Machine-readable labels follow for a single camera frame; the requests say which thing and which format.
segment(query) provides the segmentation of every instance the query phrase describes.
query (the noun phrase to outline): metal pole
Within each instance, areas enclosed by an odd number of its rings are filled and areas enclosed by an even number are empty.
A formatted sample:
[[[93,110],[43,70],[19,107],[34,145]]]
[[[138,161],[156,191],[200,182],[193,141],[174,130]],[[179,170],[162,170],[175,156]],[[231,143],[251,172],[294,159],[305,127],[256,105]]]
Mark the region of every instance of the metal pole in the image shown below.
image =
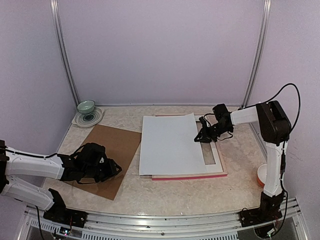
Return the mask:
[[[264,49],[264,44],[266,40],[267,28],[269,23],[269,16],[271,11],[271,0],[264,0],[264,8],[263,8],[263,15],[262,15],[262,22],[260,27],[260,34],[258,39],[258,45],[255,52],[254,62],[250,73],[249,83],[245,92],[245,96],[242,102],[242,107],[246,107],[249,104],[249,100],[254,89],[259,64],[261,61],[261,56]]]
[[[55,32],[58,40],[58,46],[60,49],[60,54],[61,54],[61,59],[63,63],[63,67],[65,70],[66,78],[68,80],[68,84],[70,87],[70,91],[72,94],[72,98],[74,101],[75,106],[78,106],[80,103],[77,88],[71,73],[70,69],[70,64],[68,60],[68,55],[66,51],[66,46],[65,46],[65,41],[64,41],[64,36],[62,32],[62,26],[61,26],[61,21],[60,21],[60,16],[59,16],[59,6],[58,6],[58,0],[50,0],[50,5],[51,5],[51,11],[52,11],[52,17],[53,17],[53,23],[55,27]]]

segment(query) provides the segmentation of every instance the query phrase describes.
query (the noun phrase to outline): white wall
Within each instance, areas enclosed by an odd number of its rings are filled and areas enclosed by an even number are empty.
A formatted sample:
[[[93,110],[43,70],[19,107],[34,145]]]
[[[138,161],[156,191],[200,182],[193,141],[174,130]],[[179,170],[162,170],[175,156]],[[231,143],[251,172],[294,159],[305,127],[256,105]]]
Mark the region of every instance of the white wall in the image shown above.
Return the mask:
[[[267,38],[250,104],[295,83],[301,114],[290,136],[285,186],[296,197],[311,239],[320,236],[320,1],[273,0]],[[291,123],[298,100],[293,87],[277,97]]]
[[[33,153],[57,150],[75,107],[49,0],[0,1],[0,101],[1,140]],[[0,240],[13,239],[24,209],[0,196]]]
[[[59,1],[79,96],[100,105],[240,105],[263,7],[263,0]]]

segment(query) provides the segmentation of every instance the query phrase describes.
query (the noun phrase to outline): marble tabletop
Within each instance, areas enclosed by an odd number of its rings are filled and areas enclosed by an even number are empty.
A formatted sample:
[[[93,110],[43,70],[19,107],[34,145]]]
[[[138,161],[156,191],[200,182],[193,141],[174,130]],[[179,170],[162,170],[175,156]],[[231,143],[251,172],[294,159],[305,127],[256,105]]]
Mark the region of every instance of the marble tabletop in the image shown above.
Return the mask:
[[[102,107],[100,125],[141,132],[143,116],[160,114],[202,115],[211,106],[119,106]],[[59,153],[73,153],[93,127],[72,125]],[[62,181],[47,178],[44,188],[57,190],[68,208],[103,213],[175,216],[211,214],[260,204],[262,187],[257,183],[257,169],[265,163],[263,154],[248,124],[234,127],[234,137],[219,142],[228,175],[225,177],[152,181],[139,176],[140,147],[120,186],[115,200],[109,200]]]

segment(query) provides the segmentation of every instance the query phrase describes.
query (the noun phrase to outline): brown cardboard sheet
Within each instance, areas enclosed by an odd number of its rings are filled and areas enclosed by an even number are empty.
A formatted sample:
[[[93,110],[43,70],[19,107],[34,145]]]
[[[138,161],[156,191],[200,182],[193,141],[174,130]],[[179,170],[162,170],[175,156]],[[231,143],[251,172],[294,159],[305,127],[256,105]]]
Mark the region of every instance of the brown cardboard sheet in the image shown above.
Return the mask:
[[[110,126],[94,126],[83,144],[97,143],[105,146],[105,153],[107,157],[113,159],[118,165],[120,165],[122,167],[122,171],[114,178],[108,179],[104,182],[85,185],[80,185],[76,181],[66,183],[103,198],[114,200],[137,151],[140,141],[140,132],[128,131]],[[92,181],[92,179],[83,179],[81,182],[86,183]]]

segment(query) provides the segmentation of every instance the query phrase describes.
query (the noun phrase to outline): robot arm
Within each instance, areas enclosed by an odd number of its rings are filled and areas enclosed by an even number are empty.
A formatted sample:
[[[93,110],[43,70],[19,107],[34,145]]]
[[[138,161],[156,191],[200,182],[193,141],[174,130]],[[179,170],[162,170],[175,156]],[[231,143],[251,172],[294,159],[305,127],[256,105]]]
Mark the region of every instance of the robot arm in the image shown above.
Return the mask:
[[[106,156],[104,146],[87,143],[71,155],[53,154],[44,156],[22,152],[5,146],[0,140],[0,193],[3,196],[33,204],[43,210],[45,219],[82,227],[87,213],[66,208],[60,194],[44,190],[16,175],[52,178],[60,181],[77,181],[83,178],[103,182],[121,172],[121,167]]]
[[[200,118],[202,129],[195,142],[216,142],[223,133],[233,133],[234,126],[259,122],[261,136],[267,148],[267,175],[261,193],[260,207],[241,211],[243,227],[281,218],[280,204],[284,199],[281,186],[286,167],[286,150],[291,132],[291,124],[278,101],[258,103],[253,107],[229,112],[224,104],[213,108],[217,123],[208,126],[204,117]]]

